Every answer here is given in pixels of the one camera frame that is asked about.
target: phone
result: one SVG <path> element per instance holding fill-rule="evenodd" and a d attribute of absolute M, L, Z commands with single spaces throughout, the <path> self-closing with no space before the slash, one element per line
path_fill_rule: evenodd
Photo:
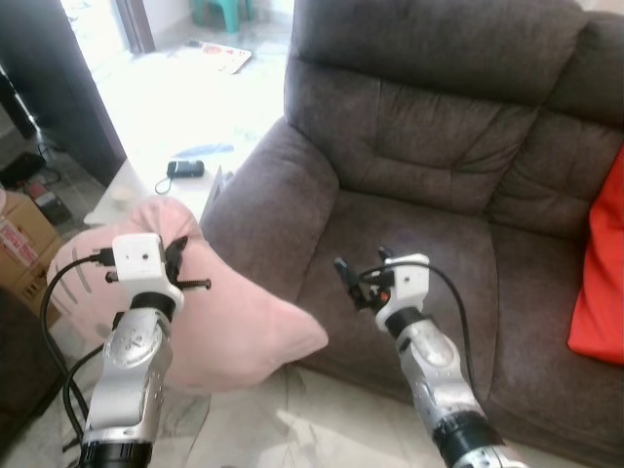
<path fill-rule="evenodd" d="M 203 175 L 203 161 L 172 161 L 167 165 L 168 178 L 201 177 Z"/>

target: white table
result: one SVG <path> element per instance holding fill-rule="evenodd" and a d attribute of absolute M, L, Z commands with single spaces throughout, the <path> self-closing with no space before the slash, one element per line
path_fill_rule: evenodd
<path fill-rule="evenodd" d="M 208 161 L 209 158 L 192 158 L 203 160 L 206 170 L 201 177 L 176 178 L 172 180 L 170 191 L 166 194 L 180 201 L 199 222 L 206 208 L 222 190 L 223 177 L 221 166 Z M 128 212 L 145 198 L 157 195 L 154 186 L 165 176 L 167 165 L 142 164 L 135 168 L 126 160 L 96 208 L 85 216 L 85 224 L 101 226 L 126 218 Z M 159 190 L 167 188 L 167 182 L 159 185 Z M 120 201 L 120 194 L 125 194 Z"/>

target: electric cable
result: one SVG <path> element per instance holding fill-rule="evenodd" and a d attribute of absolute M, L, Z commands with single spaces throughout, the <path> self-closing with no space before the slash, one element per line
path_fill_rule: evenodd
<path fill-rule="evenodd" d="M 37 144 L 37 151 L 39 151 L 39 156 L 41 156 L 44 160 L 46 160 L 46 158 L 44 157 L 44 154 L 51 152 L 50 148 L 48 147 L 46 143 Z M 48 160 L 46 160 L 46 166 L 44 166 L 42 169 L 56 176 L 56 178 L 53 180 L 46 179 L 46 185 L 54 185 L 55 183 L 59 183 L 60 180 L 62 179 L 59 171 L 57 171 L 56 169 L 50 168 L 48 166 Z"/>
<path fill-rule="evenodd" d="M 165 190 L 159 190 L 158 187 L 160 186 L 161 183 L 163 183 L 165 180 L 169 181 L 169 185 L 167 186 L 167 188 Z M 160 182 L 156 182 L 156 185 L 154 185 L 154 191 L 158 194 L 158 195 L 165 195 L 166 193 L 168 193 L 170 190 L 172 189 L 172 177 L 165 177 L 163 178 Z"/>
<path fill-rule="evenodd" d="M 52 279 L 52 281 L 46 288 L 46 291 L 44 292 L 43 298 L 41 300 L 39 318 L 41 322 L 41 332 L 43 334 L 43 339 L 46 344 L 46 347 L 48 348 L 48 351 L 50 352 L 50 355 L 52 356 L 53 361 L 55 362 L 55 364 L 57 365 L 57 368 L 60 370 L 62 375 L 65 377 L 65 379 L 69 377 L 69 370 L 67 369 L 67 365 L 65 364 L 64 358 L 62 357 L 62 353 L 60 352 L 59 347 L 55 343 L 54 339 L 52 338 L 52 335 L 50 334 L 50 330 L 48 329 L 48 309 L 50 306 L 50 298 L 52 297 L 52 292 L 55 286 L 59 283 L 62 276 L 65 273 L 67 273 L 69 270 L 83 263 L 102 262 L 103 258 L 108 259 L 107 257 L 104 256 L 103 251 L 104 250 L 102 250 L 102 252 L 100 253 L 95 253 L 93 255 L 89 255 L 84 258 L 79 258 L 78 260 L 74 260 L 71 263 L 62 267 L 61 270 L 55 275 L 55 277 Z M 69 379 L 68 385 L 71 388 L 71 391 L 74 394 L 76 401 L 78 402 L 80 411 L 82 412 L 82 415 L 86 420 L 87 415 L 89 414 L 89 407 L 87 406 L 87 402 L 85 402 L 84 396 L 82 395 L 80 389 L 78 388 L 78 385 L 76 385 L 76 382 L 74 382 L 72 378 Z M 82 434 L 82 428 L 80 427 L 80 423 L 78 422 L 78 419 L 75 417 L 75 415 L 72 418 L 69 413 L 68 416 L 69 416 L 69 422 L 71 423 L 71 426 L 73 427 L 76 435 Z"/>
<path fill-rule="evenodd" d="M 103 345 L 98 346 L 91 353 L 87 354 L 86 356 L 83 356 L 76 364 L 74 364 L 74 366 L 69 371 L 69 375 L 65 379 L 65 383 L 63 383 L 62 385 L 62 403 L 65 406 L 65 412 L 67 413 L 67 417 L 69 418 L 70 421 L 77 420 L 76 413 L 74 412 L 74 408 L 71 405 L 71 402 L 69 400 L 69 387 L 72 382 L 75 382 L 74 375 L 80 368 L 82 368 L 85 364 L 87 364 L 94 356 L 99 354 L 102 349 L 103 349 Z M 78 439 L 78 441 L 82 440 L 82 436 L 83 436 L 82 430 L 80 430 L 79 433 L 76 432 L 76 438 Z"/>
<path fill-rule="evenodd" d="M 71 441 L 69 441 L 67 444 L 65 444 L 64 446 L 62 446 L 61 451 L 63 453 L 65 453 L 66 451 L 68 451 L 69 449 L 76 447 L 77 445 L 80 444 L 80 439 L 78 439 L 78 436 L 74 437 Z"/>
<path fill-rule="evenodd" d="M 360 281 L 362 283 L 370 284 L 369 278 L 374 274 L 382 273 L 387 270 L 392 270 L 397 266 L 421 266 L 423 268 L 427 268 L 430 271 L 436 273 L 448 286 L 450 292 L 452 293 L 455 302 L 457 303 L 457 308 L 459 309 L 459 320 L 461 322 L 461 331 L 464 339 L 464 353 L 466 355 L 466 369 L 468 370 L 468 381 L 470 382 L 470 387 L 474 392 L 475 396 L 477 396 L 477 385 L 475 384 L 475 372 L 474 365 L 472 361 L 472 350 L 470 345 L 470 334 L 468 328 L 468 318 L 466 316 L 466 308 L 464 307 L 464 302 L 461 300 L 461 295 L 459 291 L 455 287 L 455 284 L 450 280 L 447 274 L 442 271 L 440 268 L 430 265 L 429 263 L 423 263 L 420 261 L 397 261 L 396 263 L 388 263 L 382 266 L 378 266 L 376 268 L 372 268 L 370 270 L 365 271 L 360 274 Z"/>

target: seat cushion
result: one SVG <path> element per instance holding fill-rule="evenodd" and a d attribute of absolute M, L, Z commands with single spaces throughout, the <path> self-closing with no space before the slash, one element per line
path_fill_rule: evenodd
<path fill-rule="evenodd" d="M 500 226 L 492 239 L 500 308 L 488 414 L 510 437 L 621 466 L 624 370 L 566 344 L 582 246 Z"/>
<path fill-rule="evenodd" d="M 380 263 L 377 248 L 422 253 L 455 282 L 468 312 L 476 379 L 489 389 L 497 329 L 496 271 L 488 224 L 385 198 L 340 191 L 308 267 L 298 305 L 326 328 L 329 346 L 303 364 L 381 393 L 411 400 L 390 335 L 369 314 L 357 314 L 333 269 L 337 256 L 359 271 Z M 458 343 L 461 327 L 452 295 L 431 275 L 425 311 Z"/>

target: red pillow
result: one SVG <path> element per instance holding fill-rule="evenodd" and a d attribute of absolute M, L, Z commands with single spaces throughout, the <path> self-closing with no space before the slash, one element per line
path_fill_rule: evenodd
<path fill-rule="evenodd" d="M 624 365 L 624 148 L 589 212 L 589 223 L 583 287 L 567 345 Z"/>

